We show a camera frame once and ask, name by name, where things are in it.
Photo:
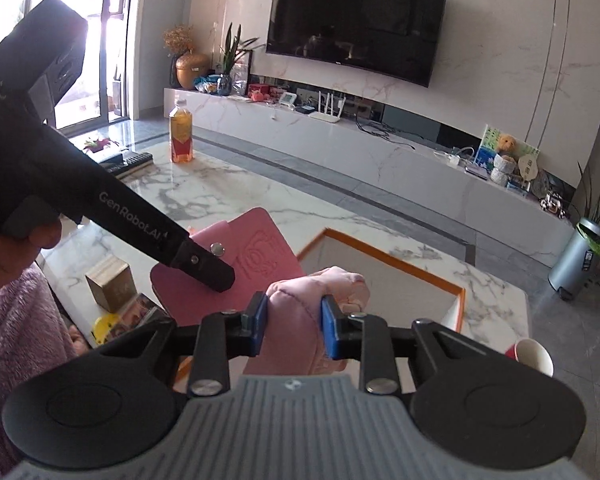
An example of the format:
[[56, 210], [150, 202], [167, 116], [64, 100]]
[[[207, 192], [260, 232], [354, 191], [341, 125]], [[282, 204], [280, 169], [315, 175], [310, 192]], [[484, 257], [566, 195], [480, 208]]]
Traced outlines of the green plant in vase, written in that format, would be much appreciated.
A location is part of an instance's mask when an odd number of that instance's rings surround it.
[[224, 47], [222, 50], [221, 71], [216, 93], [219, 96], [229, 96], [233, 88], [232, 70], [248, 52], [256, 48], [258, 37], [244, 38], [242, 36], [242, 25], [237, 28], [233, 24], [228, 25]]

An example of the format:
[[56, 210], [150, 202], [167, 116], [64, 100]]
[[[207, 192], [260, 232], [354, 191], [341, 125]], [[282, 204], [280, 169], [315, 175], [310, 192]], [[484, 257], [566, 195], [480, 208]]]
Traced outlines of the red mug white inside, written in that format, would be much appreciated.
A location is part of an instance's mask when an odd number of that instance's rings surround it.
[[534, 339], [524, 338], [512, 344], [505, 352], [509, 358], [532, 367], [544, 375], [554, 376], [554, 362], [548, 351]]

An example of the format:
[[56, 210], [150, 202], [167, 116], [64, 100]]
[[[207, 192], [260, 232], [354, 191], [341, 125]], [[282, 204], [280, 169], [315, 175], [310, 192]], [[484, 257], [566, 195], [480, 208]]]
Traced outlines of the black remote keyboard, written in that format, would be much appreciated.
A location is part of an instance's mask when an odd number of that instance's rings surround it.
[[121, 154], [121, 159], [108, 160], [102, 166], [117, 179], [123, 179], [134, 172], [140, 171], [154, 163], [154, 156], [148, 152], [137, 153], [126, 151]]

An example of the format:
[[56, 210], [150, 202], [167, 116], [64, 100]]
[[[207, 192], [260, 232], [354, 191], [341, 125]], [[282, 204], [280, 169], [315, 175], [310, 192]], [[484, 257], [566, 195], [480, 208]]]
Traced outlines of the orange rimmed white box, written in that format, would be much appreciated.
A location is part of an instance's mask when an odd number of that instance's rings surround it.
[[[458, 286], [346, 234], [325, 230], [295, 256], [302, 276], [331, 266], [363, 275], [370, 300], [362, 312], [393, 326], [410, 326], [416, 318], [431, 318], [452, 330], [462, 324], [464, 300]], [[353, 365], [348, 362], [343, 372], [352, 374]]]

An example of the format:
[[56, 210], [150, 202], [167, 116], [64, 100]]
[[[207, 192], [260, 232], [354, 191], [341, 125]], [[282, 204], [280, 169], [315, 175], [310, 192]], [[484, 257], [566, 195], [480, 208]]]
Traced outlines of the white marble tv cabinet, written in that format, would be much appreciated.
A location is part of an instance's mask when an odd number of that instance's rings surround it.
[[552, 266], [576, 232], [540, 206], [447, 164], [434, 150], [382, 140], [355, 122], [321, 122], [285, 107], [164, 89], [163, 109], [184, 99], [198, 129], [312, 162], [460, 222]]

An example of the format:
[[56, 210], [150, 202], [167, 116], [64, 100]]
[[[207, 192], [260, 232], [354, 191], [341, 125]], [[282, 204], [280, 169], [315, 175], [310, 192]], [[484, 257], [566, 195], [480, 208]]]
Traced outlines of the pink plush pouch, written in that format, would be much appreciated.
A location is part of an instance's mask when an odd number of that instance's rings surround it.
[[364, 276], [339, 266], [268, 286], [268, 325], [263, 344], [259, 355], [248, 360], [244, 373], [310, 376], [345, 370], [348, 362], [329, 359], [325, 350], [321, 300], [328, 295], [345, 314], [364, 311], [370, 300]]

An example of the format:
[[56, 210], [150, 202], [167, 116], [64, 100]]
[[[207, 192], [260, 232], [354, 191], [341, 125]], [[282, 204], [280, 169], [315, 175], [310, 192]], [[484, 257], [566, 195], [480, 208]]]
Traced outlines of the yellow toy helmet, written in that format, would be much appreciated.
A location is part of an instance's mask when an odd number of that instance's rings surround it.
[[92, 336], [98, 346], [117, 338], [120, 321], [120, 315], [117, 313], [107, 313], [95, 321], [92, 328]]

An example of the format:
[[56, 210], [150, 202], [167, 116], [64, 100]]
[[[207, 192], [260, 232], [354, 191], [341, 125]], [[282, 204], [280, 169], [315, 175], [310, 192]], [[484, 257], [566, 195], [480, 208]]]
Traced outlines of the black wall television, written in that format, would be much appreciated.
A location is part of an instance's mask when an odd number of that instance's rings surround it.
[[272, 0], [265, 51], [428, 87], [446, 0]]

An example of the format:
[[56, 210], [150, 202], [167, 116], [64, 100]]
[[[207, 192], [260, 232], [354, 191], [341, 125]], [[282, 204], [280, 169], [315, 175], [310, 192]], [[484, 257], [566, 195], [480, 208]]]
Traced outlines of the pink leather card wallet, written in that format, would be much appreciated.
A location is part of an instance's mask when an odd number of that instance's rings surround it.
[[192, 240], [229, 264], [235, 283], [227, 292], [214, 292], [179, 270], [156, 264], [150, 271], [152, 290], [181, 326], [196, 325], [214, 312], [245, 309], [255, 292], [303, 275], [283, 234], [261, 207], [215, 222], [195, 232]]

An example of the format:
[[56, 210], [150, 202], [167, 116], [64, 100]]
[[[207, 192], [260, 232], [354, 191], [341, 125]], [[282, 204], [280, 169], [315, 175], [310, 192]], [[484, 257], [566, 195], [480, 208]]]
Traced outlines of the potted plant by bin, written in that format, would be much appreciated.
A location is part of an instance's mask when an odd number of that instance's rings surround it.
[[583, 198], [573, 197], [570, 209], [577, 215], [576, 232], [600, 243], [600, 186], [593, 183], [591, 171], [578, 164]]

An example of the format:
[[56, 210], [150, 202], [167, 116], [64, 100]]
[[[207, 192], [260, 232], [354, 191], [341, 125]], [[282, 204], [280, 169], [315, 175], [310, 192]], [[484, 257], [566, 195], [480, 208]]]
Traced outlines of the copper round vase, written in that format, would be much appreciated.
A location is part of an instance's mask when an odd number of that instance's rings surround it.
[[192, 90], [198, 77], [208, 73], [211, 60], [208, 55], [194, 50], [188, 50], [178, 57], [175, 62], [176, 79], [185, 90]]

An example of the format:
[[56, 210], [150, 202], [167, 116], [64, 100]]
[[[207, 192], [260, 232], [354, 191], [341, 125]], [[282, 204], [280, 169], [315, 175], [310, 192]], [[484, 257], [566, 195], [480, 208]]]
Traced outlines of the purple fleece left sleeve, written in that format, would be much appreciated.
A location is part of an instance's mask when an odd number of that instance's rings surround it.
[[60, 314], [38, 266], [0, 290], [0, 478], [19, 462], [2, 422], [12, 390], [87, 351], [78, 329]]

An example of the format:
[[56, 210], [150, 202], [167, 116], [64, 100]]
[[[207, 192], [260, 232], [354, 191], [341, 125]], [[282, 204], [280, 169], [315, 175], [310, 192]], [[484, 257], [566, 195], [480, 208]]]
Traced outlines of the grey pedal trash bin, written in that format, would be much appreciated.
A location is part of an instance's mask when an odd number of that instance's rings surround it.
[[581, 218], [562, 254], [550, 269], [548, 284], [562, 300], [576, 298], [594, 280], [600, 264], [600, 226]]

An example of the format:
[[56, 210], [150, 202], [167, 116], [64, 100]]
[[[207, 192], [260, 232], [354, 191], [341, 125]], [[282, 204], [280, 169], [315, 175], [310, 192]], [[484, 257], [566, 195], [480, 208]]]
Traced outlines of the small brown gift box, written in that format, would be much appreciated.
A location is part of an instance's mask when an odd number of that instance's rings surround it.
[[96, 304], [110, 313], [120, 311], [137, 294], [130, 266], [115, 256], [93, 266], [85, 279]]

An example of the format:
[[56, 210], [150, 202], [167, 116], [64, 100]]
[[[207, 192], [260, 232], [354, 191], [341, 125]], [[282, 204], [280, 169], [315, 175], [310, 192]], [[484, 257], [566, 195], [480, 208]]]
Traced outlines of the small teddy bear ornament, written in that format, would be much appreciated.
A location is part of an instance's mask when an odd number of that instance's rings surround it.
[[516, 139], [507, 133], [501, 133], [496, 141], [496, 152], [501, 156], [514, 156], [517, 147]]

